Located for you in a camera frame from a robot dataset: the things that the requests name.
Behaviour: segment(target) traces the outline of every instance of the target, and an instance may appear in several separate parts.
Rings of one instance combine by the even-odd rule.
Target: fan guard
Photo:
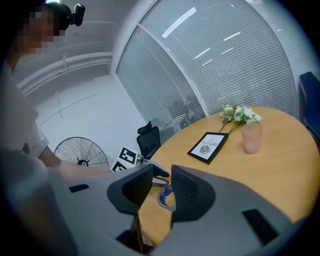
[[[63,161],[80,166],[109,166],[108,158],[93,141],[83,137],[71,137],[62,141],[54,154]]]

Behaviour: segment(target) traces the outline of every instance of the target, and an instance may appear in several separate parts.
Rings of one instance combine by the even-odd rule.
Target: window blinds
[[[243,0],[162,0],[141,22],[184,68],[209,114],[222,105],[296,116],[293,75],[276,36]]]
[[[139,27],[121,58],[117,75],[145,120],[159,127],[161,142],[205,117],[179,68]]]

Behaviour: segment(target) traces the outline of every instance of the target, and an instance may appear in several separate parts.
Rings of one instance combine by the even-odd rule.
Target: white ceiling
[[[71,10],[77,3],[85,6],[83,23],[69,26],[65,36],[55,38],[37,54],[25,56],[16,65],[14,78],[19,83],[34,72],[63,57],[112,52],[122,22],[138,0],[60,0]]]

